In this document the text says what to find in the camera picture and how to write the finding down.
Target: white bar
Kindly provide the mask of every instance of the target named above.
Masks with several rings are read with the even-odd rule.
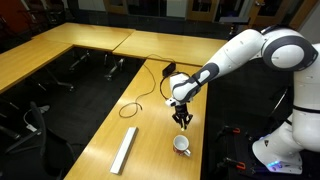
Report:
[[[121,174],[121,170],[125,164],[125,160],[129,154],[129,151],[132,147],[134,138],[138,132],[137,127],[130,127],[122,140],[121,146],[118,150],[116,158],[114,159],[110,172],[114,174]]]

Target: black cable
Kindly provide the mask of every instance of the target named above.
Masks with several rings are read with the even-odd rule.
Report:
[[[163,59],[163,60],[170,60],[170,61],[172,61],[172,62],[176,62],[174,59],[172,59],[172,58],[164,58],[164,57],[161,57],[161,56],[159,56],[159,55],[157,55],[157,54],[149,54],[147,57],[146,57],[146,59],[148,59],[148,58],[150,58],[150,56],[157,56],[157,57],[159,57],[160,59]]]
[[[167,100],[167,99],[169,99],[169,98],[167,98],[167,97],[163,94],[163,92],[162,92],[162,83],[163,83],[163,81],[164,81],[165,79],[167,79],[168,77],[175,76],[175,75],[178,75],[178,74],[184,74],[184,75],[190,77],[190,75],[187,74],[187,73],[185,73],[185,72],[179,72],[179,71],[177,71],[177,72],[173,72],[172,74],[170,74],[170,75],[168,75],[168,76],[164,76],[164,77],[162,78],[162,80],[161,80],[161,82],[160,82],[160,93],[161,93],[162,97],[163,97],[165,100]]]
[[[149,91],[149,92],[147,92],[147,93],[144,93],[144,94],[139,95],[134,102],[131,102],[131,103],[128,103],[128,104],[122,106],[121,109],[119,110],[119,116],[122,117],[122,118],[131,118],[131,117],[133,117],[134,115],[136,115],[136,114],[138,113],[138,110],[139,110],[138,107],[140,107],[140,110],[142,111],[142,105],[138,103],[138,100],[139,100],[141,97],[143,97],[143,96],[146,96],[146,95],[148,95],[148,94],[151,94],[151,93],[154,91],[155,87],[156,87],[156,80],[155,80],[154,75],[152,74],[151,70],[150,70],[146,65],[143,64],[143,66],[149,71],[149,73],[151,74],[151,77],[152,77],[152,79],[153,79],[153,87],[152,87],[152,90]],[[136,106],[135,112],[134,112],[133,114],[131,114],[131,115],[128,115],[128,116],[122,115],[122,114],[121,114],[121,111],[122,111],[123,109],[125,109],[126,107],[130,106],[130,105],[135,105],[135,106]]]

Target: floor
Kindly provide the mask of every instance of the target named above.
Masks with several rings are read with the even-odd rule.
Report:
[[[82,23],[122,26],[145,31],[216,39],[227,39],[230,28],[228,25],[182,21],[180,19],[168,20],[139,16],[117,17],[117,15],[107,15],[101,12],[84,12],[83,14],[84,16],[80,20]],[[78,51],[80,53],[85,52],[83,49],[78,49]],[[20,109],[16,110],[5,103],[1,103],[1,110],[6,112],[8,118],[0,117],[0,124],[19,132],[21,135],[26,135],[30,131],[25,128],[23,116],[29,109],[28,103],[33,100],[38,106],[50,105],[50,110],[44,114],[47,125],[71,143],[83,144],[83,146],[76,147],[76,153],[79,155],[144,61],[139,59],[126,61],[123,71],[116,72],[113,80],[107,81],[104,75],[112,68],[112,63],[104,66],[104,52],[91,51],[90,54],[90,59],[87,62],[80,63],[73,72],[68,69],[74,62],[72,51],[62,55],[49,65],[49,68],[61,81],[75,85],[76,91],[74,92],[47,83],[50,78],[41,70],[35,73],[32,78],[28,78],[6,91],[3,96],[18,105]],[[109,62],[112,62],[113,57],[109,56],[109,58]],[[46,91],[37,86],[35,82],[43,83]],[[218,132],[228,125],[230,127],[241,127],[242,132],[247,130],[252,132],[253,130],[262,134],[270,133],[291,112],[293,93],[291,85],[292,73],[272,71],[264,65],[261,59],[251,61],[233,73],[209,83],[201,179],[252,178],[250,176],[238,176],[237,172],[232,174],[232,172],[235,172],[232,167],[217,168],[217,164],[221,163],[223,158],[239,157],[236,149],[241,148],[230,147],[230,144],[234,144],[232,140],[232,142],[230,141],[230,135],[227,134],[218,138]],[[273,111],[286,88],[288,88],[288,93],[278,108]],[[0,142],[0,150],[3,152],[8,145],[15,141],[0,134]],[[2,153],[0,157],[2,163],[6,157]],[[40,174],[39,170],[39,174],[29,175],[30,177],[37,177],[34,179],[48,178],[43,175],[43,172],[42,175]],[[318,175],[312,171],[303,174],[303,176],[279,177],[282,179],[312,179],[313,177],[320,177]],[[255,178],[271,177],[278,178],[278,176],[275,177],[265,173],[263,177],[260,175]],[[2,177],[2,174],[0,174],[0,179],[14,178],[5,178],[4,175]]]

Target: power cord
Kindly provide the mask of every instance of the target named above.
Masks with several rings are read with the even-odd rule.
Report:
[[[149,71],[149,73],[151,74],[151,77],[152,77],[152,79],[153,79],[153,87],[152,87],[151,91],[139,95],[134,102],[131,102],[131,103],[128,103],[128,104],[122,106],[121,109],[119,110],[119,116],[122,117],[122,118],[131,118],[131,117],[133,117],[134,115],[136,115],[136,114],[138,113],[138,110],[139,110],[138,107],[139,107],[140,110],[142,111],[142,105],[141,105],[140,103],[138,103],[138,100],[139,100],[141,97],[143,97],[143,96],[146,96],[146,95],[148,95],[148,94],[151,94],[151,93],[154,91],[155,87],[156,87],[156,80],[155,80],[154,75],[152,74],[151,70],[150,70],[146,65],[143,64],[143,66],[144,66],[144,67]],[[135,109],[134,113],[131,114],[131,115],[128,115],[128,116],[122,115],[122,113],[121,113],[122,110],[125,109],[126,107],[130,106],[130,105],[135,105],[136,109]]]
[[[157,56],[157,57],[159,57],[159,58],[162,59],[162,60],[170,60],[170,61],[172,61],[173,63],[176,63],[176,61],[175,61],[174,59],[172,59],[172,58],[164,58],[164,57],[161,57],[161,56],[159,56],[159,55],[157,55],[157,54],[149,54],[149,55],[146,57],[146,59],[150,58],[151,56]]]
[[[43,113],[47,112],[50,109],[50,106],[49,105],[45,105],[45,106],[38,107],[38,108],[39,108],[40,112],[43,114]],[[29,129],[32,132],[35,132],[35,131],[37,131],[37,128],[35,128],[32,124],[28,123],[27,120],[26,120],[26,117],[29,114],[29,112],[31,112],[31,109],[29,109],[26,113],[24,113],[23,121],[27,124],[27,126],[26,126],[27,129]]]
[[[184,74],[184,75],[190,77],[190,75],[187,74],[187,73],[185,73],[185,72],[179,72],[179,71],[177,71],[177,72],[173,72],[172,74],[170,74],[170,75],[168,75],[168,76],[164,76],[164,77],[162,78],[162,80],[161,80],[161,82],[160,82],[160,93],[161,93],[162,97],[163,97],[165,100],[168,100],[169,98],[166,97],[166,96],[163,94],[163,92],[162,92],[162,84],[163,84],[163,81],[164,81],[165,79],[167,79],[168,77],[175,76],[175,75],[178,75],[178,74]]]

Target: chair leg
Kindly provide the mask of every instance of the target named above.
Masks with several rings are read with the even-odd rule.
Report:
[[[7,116],[2,114],[2,113],[0,113],[0,116],[3,117],[3,118],[7,118]]]
[[[107,58],[108,58],[108,53],[104,55],[104,62],[103,62],[104,66],[107,66]]]
[[[30,146],[30,147],[26,147],[26,148],[22,148],[22,149],[17,149],[15,151],[13,151],[15,148],[19,147],[21,144],[25,143],[27,140],[31,139],[32,137],[36,136],[38,133],[40,133],[42,130],[41,129],[38,129],[37,131],[34,131],[30,134],[28,134],[26,137],[20,139],[18,142],[14,143],[13,145],[11,145],[10,147],[8,147],[6,150],[5,150],[5,154],[7,153],[15,153],[15,152],[19,152],[19,151],[22,151],[22,150],[26,150],[26,149],[32,149],[32,148],[36,148],[36,147],[39,147],[39,146]]]
[[[66,83],[66,82],[61,82],[59,81],[56,76],[48,69],[48,68],[45,68],[48,72],[48,74],[52,77],[52,79],[59,85],[59,86],[66,86],[66,87],[69,87],[69,91],[74,91],[74,86],[70,83]]]
[[[113,68],[109,71],[109,73],[107,75],[105,75],[104,77],[107,78],[108,81],[112,81],[112,74],[119,68],[120,71],[122,71],[122,66],[123,63],[125,61],[125,58],[121,58],[118,62],[116,62],[116,60],[114,60],[114,66]]]
[[[4,98],[4,96],[1,96],[0,98],[1,98],[0,99],[1,101],[9,104],[11,107],[15,108],[16,110],[20,109],[17,105],[13,104],[13,102],[11,102],[11,101],[7,100],[6,98]]]
[[[27,79],[39,86],[42,90],[47,91],[47,89],[40,82],[36,81],[33,77],[28,77]]]
[[[82,62],[82,61],[86,62],[87,59],[90,57],[90,52],[89,52],[89,50],[87,50],[86,53],[85,53],[84,55],[82,55],[81,57],[78,55],[78,53],[77,53],[76,51],[73,51],[73,53],[74,53],[74,57],[75,57],[75,58],[78,58],[78,60],[70,66],[70,68],[69,68],[70,71],[74,71],[75,67],[76,67],[80,62]]]
[[[11,137],[14,140],[17,140],[17,139],[19,139],[21,137],[20,134],[14,132],[11,129],[8,129],[8,128],[4,127],[4,126],[1,126],[1,125],[0,125],[0,132],[6,134],[7,136]]]

